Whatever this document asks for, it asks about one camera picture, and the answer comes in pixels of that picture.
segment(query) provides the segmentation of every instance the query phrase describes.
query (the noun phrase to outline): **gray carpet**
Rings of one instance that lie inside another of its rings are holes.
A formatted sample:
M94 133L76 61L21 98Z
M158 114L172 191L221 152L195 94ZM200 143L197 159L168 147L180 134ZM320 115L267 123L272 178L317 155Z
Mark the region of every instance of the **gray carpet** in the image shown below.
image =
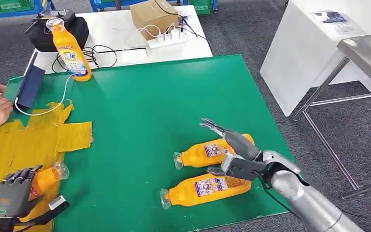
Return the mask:
M242 54L279 129L307 180L340 208L360 215L350 216L371 232L371 193L341 200L350 190L337 165L330 158L304 118L293 122L284 117L259 74L259 69L285 10L284 0L219 0L215 15L200 17L214 55ZM58 7L89 12L87 0L55 1ZM0 82L22 74L33 50L22 34L28 17L0 19ZM330 86L321 99L366 93L359 82ZM308 110L356 182L371 182L371 99L313 107ZM207 229L208 232L302 232L306 229L292 215L283 214Z

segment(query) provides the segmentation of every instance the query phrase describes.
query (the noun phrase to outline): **black bag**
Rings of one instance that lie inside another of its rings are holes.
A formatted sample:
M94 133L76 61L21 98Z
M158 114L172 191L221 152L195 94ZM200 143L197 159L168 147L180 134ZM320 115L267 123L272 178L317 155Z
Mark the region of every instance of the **black bag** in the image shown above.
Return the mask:
M65 23L65 28L77 40L80 48L85 47L87 37L89 36L89 28L87 22L82 17L75 17L71 22ZM57 52L53 44L53 35L45 26L35 24L30 30L26 32L32 44L41 52Z

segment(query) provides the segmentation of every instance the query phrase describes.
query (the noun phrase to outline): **green mat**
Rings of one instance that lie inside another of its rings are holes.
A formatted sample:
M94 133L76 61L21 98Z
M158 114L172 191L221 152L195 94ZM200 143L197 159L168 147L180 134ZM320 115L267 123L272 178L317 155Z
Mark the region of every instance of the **green mat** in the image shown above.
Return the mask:
M35 108L61 97L68 75L47 75ZM21 79L9 82L13 98ZM164 210L159 191L204 169L176 170L172 154L218 136L202 117L252 135L261 149L293 158L241 56L161 62L95 70L70 85L68 122L93 122L92 147L65 154L70 178L60 193L71 207L56 232L185 232L283 213L258 180L242 195Z

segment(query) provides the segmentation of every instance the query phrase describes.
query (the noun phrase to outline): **yellow cloth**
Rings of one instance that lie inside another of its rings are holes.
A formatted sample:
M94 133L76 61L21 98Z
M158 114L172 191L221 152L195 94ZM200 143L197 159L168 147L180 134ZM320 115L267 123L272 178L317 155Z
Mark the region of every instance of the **yellow cloth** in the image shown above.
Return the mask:
M48 104L50 108L57 103ZM8 174L27 167L43 165L43 169L50 168L56 161L63 161L63 154L67 151L90 147L92 138L92 123L64 124L73 110L73 104L63 108L63 104L56 110L41 115L31 116L26 128L20 120L8 122L0 127L0 181ZM34 110L33 114L47 111ZM22 221L35 218L47 210L58 193L59 183L54 185L31 213ZM28 232L50 232L53 222L44 226L34 226Z

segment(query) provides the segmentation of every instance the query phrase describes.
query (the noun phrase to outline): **silver robotic arm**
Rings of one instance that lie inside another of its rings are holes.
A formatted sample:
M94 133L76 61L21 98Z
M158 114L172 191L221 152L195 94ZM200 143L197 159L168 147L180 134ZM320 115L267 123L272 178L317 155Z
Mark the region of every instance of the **silver robotic arm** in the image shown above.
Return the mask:
M210 119L201 126L223 137L235 153L227 153L221 167L209 167L215 175L253 180L260 178L289 204L290 210L311 232L363 232L322 193L310 186L300 169L275 151L258 150L241 134L227 130Z

